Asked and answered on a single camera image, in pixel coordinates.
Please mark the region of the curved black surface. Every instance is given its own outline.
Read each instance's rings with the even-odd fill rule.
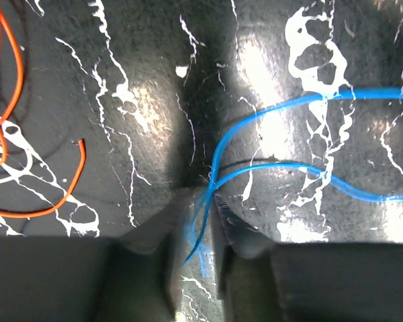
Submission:
[[[85,139],[88,159],[74,199],[57,214],[0,218],[0,235],[123,235],[175,189],[205,184],[220,136],[245,115],[305,91],[403,87],[403,0],[1,6],[26,66],[9,120],[21,131],[7,134],[8,165],[22,169],[32,158],[33,166],[19,178],[0,169],[8,180],[0,184],[0,208],[26,211],[59,200],[79,158],[72,141]],[[15,80],[7,42],[1,59],[4,108]],[[252,157],[313,163],[361,189],[401,193],[403,104],[347,101],[270,115],[232,141],[223,165]],[[325,185],[266,171],[236,178],[222,195],[276,240],[403,243],[403,205],[354,201]],[[182,278],[189,298],[180,319],[217,321],[214,281],[199,278],[197,265],[196,258]]]

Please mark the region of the blue wire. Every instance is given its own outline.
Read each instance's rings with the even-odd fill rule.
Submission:
[[[206,225],[208,222],[208,217],[209,217],[209,205],[212,201],[212,195],[215,192],[215,190],[220,186],[218,183],[223,182],[223,184],[230,180],[231,178],[234,178],[235,176],[239,175],[240,173],[244,172],[243,170],[246,169],[246,171],[250,171],[249,168],[244,168],[237,170],[236,172],[233,172],[229,174],[226,178],[229,178],[226,181],[220,180],[218,183],[216,182],[216,179],[218,177],[218,171],[220,168],[220,162],[221,162],[221,157],[224,153],[224,150],[229,143],[229,141],[244,127],[248,126],[252,122],[262,118],[264,114],[270,113],[273,111],[285,111],[288,109],[293,109],[295,107],[299,107],[301,105],[309,104],[315,101],[323,101],[323,100],[328,100],[328,101],[337,101],[337,100],[343,100],[343,99],[400,99],[403,100],[403,89],[398,88],[398,87],[386,87],[386,88],[380,88],[380,89],[354,89],[354,90],[345,90],[345,91],[339,91],[338,93],[335,93],[335,96],[332,97],[325,97],[322,96],[321,94],[312,94],[312,95],[306,95],[304,97],[300,97],[298,99],[292,99],[291,101],[286,101],[280,104],[277,104],[272,107],[268,107],[256,114],[253,114],[246,119],[243,119],[239,123],[237,123],[235,126],[233,126],[231,129],[228,130],[228,132],[225,134],[225,136],[220,140],[220,143],[217,145],[215,152],[214,152],[214,157],[212,158],[212,170],[210,174],[210,181],[208,185],[208,189],[206,190],[204,197],[202,199],[203,203],[206,203],[205,211],[204,211],[204,216],[203,216],[203,222],[201,225],[201,230],[200,234],[197,237],[197,241],[195,242],[195,245],[191,252],[189,253],[185,263],[190,261],[191,257],[194,255],[194,253],[197,251],[200,243],[202,242],[202,238],[204,236],[204,232],[206,230]],[[274,167],[274,164],[262,164],[261,168],[272,168]],[[299,164],[299,166],[303,167],[308,167],[305,164]],[[313,174],[319,175],[321,171],[320,169],[317,169],[315,167],[310,166],[311,168],[307,168],[307,171],[313,171]],[[377,201],[371,201],[371,202],[377,202],[377,203],[383,203],[386,201],[403,201],[402,197],[403,195],[377,195],[377,194],[371,194],[365,191],[360,191],[359,189],[356,189],[355,187],[347,184],[345,181],[332,176],[332,182],[334,182],[336,185],[335,187],[338,188],[339,190],[342,190],[343,192],[347,193],[348,195],[351,195],[352,197],[358,196],[358,199],[360,200],[377,200]],[[196,209],[196,214],[198,211],[201,209],[202,204]]]
[[[286,162],[286,163],[267,163],[267,164],[258,164],[256,166],[248,166],[246,168],[241,168],[233,173],[228,174],[224,178],[221,178],[218,183],[217,187],[219,188],[226,182],[232,180],[234,177],[242,174],[244,172],[252,171],[252,170],[264,170],[268,168],[280,168],[286,170],[299,170],[302,172],[307,172],[317,176],[318,178],[327,178],[327,172],[321,170],[315,166],[311,166],[304,163],[297,163],[297,162]],[[379,195],[377,193],[369,193],[367,191],[362,191],[354,186],[351,186],[349,183],[343,181],[342,179],[338,178],[337,176],[331,174],[330,176],[330,184],[349,195],[355,199],[366,201],[368,203],[387,203],[387,202],[399,202],[403,201],[403,194],[400,195]]]

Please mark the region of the orange cable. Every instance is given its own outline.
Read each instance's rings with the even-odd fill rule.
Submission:
[[[17,65],[17,82],[15,85],[15,90],[14,90],[12,98],[5,110],[5,113],[0,118],[0,126],[1,126],[3,124],[3,122],[6,121],[7,118],[11,115],[13,109],[15,108],[15,106],[19,100],[19,96],[21,95],[21,90],[22,90],[22,86],[24,83],[24,65],[23,65],[23,62],[21,59],[21,54],[19,53],[19,48],[18,48],[18,44],[15,40],[15,36],[13,35],[8,22],[6,21],[4,16],[1,14],[1,10],[0,10],[0,23],[1,23],[1,25],[3,25],[3,28],[7,34],[7,37],[9,38],[9,42],[11,44],[11,47],[12,47],[12,50],[13,50],[13,53],[15,56],[16,65]],[[3,153],[2,153],[1,159],[0,159],[0,165],[2,165],[6,162],[6,159],[7,159],[7,144],[6,144],[6,140],[5,140],[5,137],[3,135],[3,131],[1,130],[1,128],[0,128],[0,144],[1,144],[1,147],[3,148]],[[85,153],[85,145],[84,145],[83,140],[79,140],[78,145],[79,145],[79,150],[81,153],[81,159],[79,161],[78,168],[76,170],[76,173],[72,179],[72,182],[71,182],[70,187],[67,190],[66,194],[55,206],[45,209],[45,210],[34,211],[34,212],[30,212],[30,213],[8,213],[6,211],[0,211],[0,216],[10,217],[10,218],[33,218],[33,217],[39,217],[39,216],[44,216],[44,215],[50,214],[50,213],[56,211],[58,208],[60,208],[66,202],[67,198],[72,194],[73,190],[75,189],[76,184],[79,180],[79,177],[81,176],[83,167],[85,165],[86,153]]]

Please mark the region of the wire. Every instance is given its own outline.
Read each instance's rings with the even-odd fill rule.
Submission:
[[[264,114],[270,113],[273,111],[285,111],[288,109],[293,109],[295,107],[299,107],[301,105],[309,104],[311,102],[315,101],[337,101],[337,100],[344,100],[344,99],[399,99],[403,100],[403,89],[398,88],[398,87],[385,87],[385,88],[380,88],[380,89],[353,89],[353,90],[345,90],[345,91],[339,91],[338,93],[335,93],[334,96],[330,97],[325,97],[322,96],[321,94],[312,94],[312,95],[306,95],[304,97],[300,97],[297,99],[292,99],[290,101],[286,101],[280,104],[277,104],[272,107],[268,107],[260,112],[257,112],[256,114],[253,114],[246,119],[243,119],[236,125],[234,125],[231,129],[227,131],[227,133],[224,135],[224,137],[220,140],[219,144],[216,146],[215,152],[214,152],[214,157],[212,158],[212,171],[210,173],[210,181],[208,188],[204,194],[204,197],[202,199],[202,202],[199,204],[199,206],[196,209],[196,214],[201,210],[203,203],[206,204],[205,211],[204,211],[204,216],[203,216],[203,222],[201,225],[200,233],[199,236],[197,237],[197,240],[194,244],[193,249],[189,253],[187,259],[185,260],[185,263],[190,261],[194,253],[197,251],[197,248],[199,247],[200,243],[202,242],[202,238],[204,236],[204,232],[206,230],[206,225],[208,223],[208,217],[209,217],[209,205],[212,202],[212,195],[218,189],[220,186],[219,184],[223,182],[222,180],[219,180],[216,182],[216,179],[218,177],[218,171],[220,168],[220,162],[221,162],[221,157],[224,153],[224,150],[228,144],[228,142],[244,127],[248,126],[252,122],[262,118]],[[295,163],[295,166],[299,165],[301,167],[306,167],[306,170],[313,171],[313,174],[317,175],[320,174],[321,171],[320,169],[317,169],[315,167],[310,166],[311,168],[308,168],[308,165],[306,164],[298,164]],[[257,169],[260,168],[272,168],[275,167],[275,164],[267,164],[262,165],[265,167],[260,167],[260,166],[254,166]],[[245,168],[245,171],[250,171],[251,167]],[[230,180],[231,178],[234,178],[235,176],[239,175],[240,173],[243,173],[244,169],[240,169],[236,172],[233,172],[229,174],[226,178],[228,178],[226,181]],[[402,197],[403,195],[377,195],[377,194],[372,194],[368,193],[365,191],[361,191],[349,184],[347,184],[345,181],[332,176],[332,181],[337,184],[335,187],[338,188],[339,190],[342,190],[343,192],[347,193],[348,195],[351,195],[352,197],[358,197],[360,200],[365,200],[371,199],[373,201],[370,202],[377,202],[377,203],[384,203],[387,201],[403,201]]]
[[[10,42],[12,50],[13,50],[13,55],[15,56],[16,68],[17,68],[17,81],[15,84],[15,89],[13,91],[12,98],[11,98],[4,114],[0,118],[0,126],[9,118],[13,109],[15,108],[15,106],[19,100],[19,96],[21,95],[21,91],[22,91],[22,87],[23,87],[23,83],[24,83],[24,65],[22,62],[21,54],[19,53],[18,44],[15,40],[15,36],[13,35],[12,30],[11,30],[7,20],[4,18],[3,14],[1,13],[1,10],[0,10],[0,42],[1,42],[1,25],[3,26],[3,29],[5,30],[7,37],[9,38],[9,42]],[[47,215],[49,213],[56,211],[58,208],[60,208],[66,202],[67,198],[71,195],[71,193],[75,189],[77,181],[79,180],[79,177],[80,177],[83,167],[85,165],[86,153],[85,153],[85,145],[84,145],[83,140],[78,141],[78,145],[79,145],[79,150],[81,153],[81,159],[79,161],[77,171],[75,173],[75,176],[72,179],[72,182],[70,184],[68,191],[66,192],[64,197],[55,206],[53,206],[49,209],[42,210],[42,211],[34,211],[34,212],[29,212],[29,213],[8,213],[6,211],[0,211],[0,216],[10,217],[10,218],[33,218],[33,217]],[[4,163],[6,163],[6,160],[7,160],[7,143],[6,143],[6,139],[3,135],[3,131],[1,128],[0,128],[0,146],[3,149],[3,152],[1,153],[1,158],[0,158],[0,165],[2,165]]]
[[[309,164],[304,164],[304,163],[298,163],[298,162],[281,162],[281,163],[267,163],[267,164],[258,164],[255,166],[248,166],[246,168],[241,168],[237,171],[234,171],[224,178],[221,178],[218,183],[216,184],[216,188],[218,189],[220,186],[225,184],[226,182],[232,180],[234,177],[238,176],[239,174],[242,174],[244,172],[248,171],[253,171],[253,170],[264,170],[268,168],[276,168],[276,169],[286,169],[286,170],[299,170],[301,172],[307,172],[310,173],[314,176],[317,176],[318,178],[327,178],[328,173],[324,170],[321,170],[315,166],[311,166]],[[403,194],[399,195],[380,195],[377,193],[369,193],[367,191],[362,191],[349,183],[343,181],[339,177],[331,174],[328,176],[330,179],[330,184],[345,193],[346,195],[349,195],[350,197],[353,197],[355,199],[365,201],[367,203],[386,203],[388,201],[393,201],[393,202],[403,202]]]

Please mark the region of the black surface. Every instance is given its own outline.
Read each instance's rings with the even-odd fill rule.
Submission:
[[[271,260],[291,321],[403,322],[403,245],[280,245]]]
[[[92,320],[110,250],[104,239],[1,237],[0,321]]]
[[[58,186],[68,186],[78,163],[72,141],[85,138],[88,159],[75,199],[55,215],[0,219],[0,235],[121,236],[162,209],[171,191],[204,184],[219,137],[254,110],[305,91],[403,86],[403,0],[1,0],[1,6],[24,47],[26,67],[24,92],[10,119],[21,131],[7,134],[13,142],[8,165],[22,168],[18,163],[27,164],[35,151],[49,168],[34,158],[30,173],[19,180],[13,173],[0,184],[0,208],[26,211],[48,207],[44,199],[57,202],[63,194]],[[104,12],[104,20],[96,12]],[[344,59],[336,69],[325,64],[332,52],[324,44],[289,63],[304,42],[285,30],[317,16],[306,27],[317,40],[336,45],[333,53]],[[198,42],[191,39],[196,54],[180,17]],[[7,42],[1,59],[4,108],[15,81]],[[319,68],[314,78],[299,77],[293,65]],[[177,76],[176,66],[191,66],[187,78]],[[316,80],[335,82],[321,89],[313,86]],[[134,99],[116,94],[123,83]],[[254,162],[302,161],[361,189],[403,193],[403,104],[346,101],[321,109],[266,117],[231,142],[223,165],[247,165],[254,155]],[[184,112],[194,128],[195,153]],[[344,115],[352,119],[349,128]],[[22,136],[33,151],[24,153]],[[1,168],[0,178],[9,177]],[[254,172],[247,193],[249,178],[244,174],[227,184],[224,198],[275,240],[403,243],[403,204],[356,201],[300,172]],[[214,281],[199,278],[197,270],[184,276],[191,281],[185,282],[191,300],[185,297],[183,315],[221,321],[211,301]]]

